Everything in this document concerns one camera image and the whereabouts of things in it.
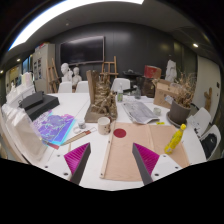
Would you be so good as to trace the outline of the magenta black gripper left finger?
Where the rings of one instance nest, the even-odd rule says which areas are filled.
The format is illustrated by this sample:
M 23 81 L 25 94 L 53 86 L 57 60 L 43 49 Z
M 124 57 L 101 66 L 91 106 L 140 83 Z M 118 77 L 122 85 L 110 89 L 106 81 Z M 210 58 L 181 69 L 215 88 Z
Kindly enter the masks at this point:
M 76 149 L 73 149 L 64 156 L 65 161 L 72 173 L 72 183 L 76 185 L 80 183 L 90 153 L 90 144 L 86 143 Z

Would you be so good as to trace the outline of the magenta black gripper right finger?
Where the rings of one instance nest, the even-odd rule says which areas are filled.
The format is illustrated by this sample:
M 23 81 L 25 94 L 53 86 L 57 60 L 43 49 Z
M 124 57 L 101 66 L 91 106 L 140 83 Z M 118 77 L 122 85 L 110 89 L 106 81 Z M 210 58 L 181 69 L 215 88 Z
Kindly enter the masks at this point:
M 137 143 L 133 144 L 132 153 L 136 160 L 143 184 L 147 185 L 152 183 L 151 174 L 159 160 L 159 155 Z

